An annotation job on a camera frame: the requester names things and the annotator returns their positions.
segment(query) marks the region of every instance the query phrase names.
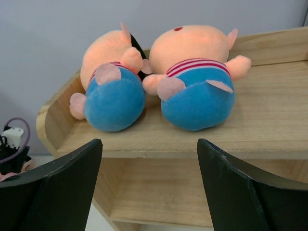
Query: plush arm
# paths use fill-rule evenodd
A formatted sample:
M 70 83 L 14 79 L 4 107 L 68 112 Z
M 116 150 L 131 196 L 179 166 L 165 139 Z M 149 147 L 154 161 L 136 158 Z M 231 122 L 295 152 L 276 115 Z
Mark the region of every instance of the plush arm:
M 152 74 L 144 78 L 142 85 L 145 92 L 149 95 L 157 95 L 157 86 L 159 82 L 166 78 L 166 75 L 156 75 Z
M 143 68 L 143 60 L 140 52 L 134 48 L 128 48 L 123 54 L 120 63 L 137 74 Z
M 236 56 L 234 59 L 225 63 L 232 80 L 245 78 L 251 67 L 251 60 L 242 55 Z

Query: stuffed pig toy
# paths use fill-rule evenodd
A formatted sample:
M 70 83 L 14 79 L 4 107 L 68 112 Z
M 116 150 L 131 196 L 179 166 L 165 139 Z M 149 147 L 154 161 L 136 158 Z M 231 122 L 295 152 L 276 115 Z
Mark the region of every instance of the stuffed pig toy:
M 143 112 L 142 80 L 148 60 L 135 38 L 122 30 L 101 36 L 87 49 L 80 70 L 86 94 L 74 93 L 70 112 L 100 131 L 120 131 L 132 125 Z
M 150 51 L 154 74 L 145 91 L 161 99 L 163 116 L 173 125 L 198 131 L 224 122 L 234 104 L 233 80 L 244 78 L 251 60 L 227 61 L 237 29 L 227 36 L 212 26 L 181 26 L 162 34 Z

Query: shelf board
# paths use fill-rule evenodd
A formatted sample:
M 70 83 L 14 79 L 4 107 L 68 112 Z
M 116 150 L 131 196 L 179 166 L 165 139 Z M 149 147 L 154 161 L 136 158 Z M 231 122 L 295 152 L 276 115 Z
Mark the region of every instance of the shelf board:
M 248 163 L 293 179 L 284 160 Z M 212 221 L 197 159 L 130 159 L 110 218 L 140 224 L 211 227 Z
M 148 97 L 143 116 L 130 128 L 99 132 L 77 121 L 57 152 L 67 154 L 99 138 L 104 157 L 196 158 L 205 138 L 241 159 L 308 159 L 308 62 L 253 66 L 236 81 L 236 102 L 220 126 L 199 132 L 175 128 L 161 115 L 157 97 Z

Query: peach-colored plush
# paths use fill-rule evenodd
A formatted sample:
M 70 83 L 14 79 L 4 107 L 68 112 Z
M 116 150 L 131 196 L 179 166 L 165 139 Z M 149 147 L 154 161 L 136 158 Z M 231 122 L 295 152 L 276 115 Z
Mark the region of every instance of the peach-colored plush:
M 97 79 L 98 84 L 121 79 L 119 69 L 109 64 L 110 62 L 120 62 L 135 74 L 149 65 L 148 60 L 143 60 L 140 52 L 131 46 L 130 32 L 123 23 L 121 25 L 122 30 L 104 34 L 87 49 L 80 70 L 80 80 L 85 90 L 87 90 L 90 78 L 95 70 L 101 72 L 100 75 L 97 75 L 100 77 Z M 83 115 L 85 101 L 86 96 L 81 93 L 74 93 L 71 96 L 70 113 L 78 120 L 85 118 Z
M 165 32 L 151 47 L 149 60 L 154 74 L 143 80 L 144 90 L 150 95 L 157 95 L 158 83 L 166 77 L 167 70 L 193 58 L 225 63 L 232 80 L 244 78 L 251 66 L 249 58 L 239 55 L 227 62 L 237 33 L 238 30 L 234 29 L 225 35 L 217 28 L 200 25 L 181 26 Z
M 125 30 L 110 31 L 96 39 L 86 50 L 80 70 L 80 80 L 86 90 L 95 69 L 101 64 L 120 61 L 124 52 L 131 47 L 130 36 Z

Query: striped shirt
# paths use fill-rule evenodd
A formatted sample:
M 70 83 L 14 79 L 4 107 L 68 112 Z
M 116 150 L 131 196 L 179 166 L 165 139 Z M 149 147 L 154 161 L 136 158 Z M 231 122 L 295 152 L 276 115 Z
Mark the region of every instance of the striped shirt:
M 113 64 L 113 65 L 115 65 L 115 66 L 122 67 L 122 68 L 124 68 L 124 69 L 126 69 L 126 70 L 129 70 L 128 68 L 124 67 L 120 62 L 110 62 L 109 64 Z M 91 76 L 91 78 L 90 78 L 90 80 L 89 80 L 89 84 L 90 84 L 91 81 L 93 80 L 93 78 L 94 78 L 94 76 L 95 76 L 96 70 L 97 70 L 97 68 L 96 68 L 95 71 L 93 72 L 93 74 L 92 74 L 92 76 Z
M 226 72 L 229 76 L 230 73 L 227 70 L 225 64 L 210 60 L 210 59 L 187 59 L 179 62 L 167 70 L 167 77 L 177 77 L 187 71 L 202 69 L 202 68 L 215 68 Z

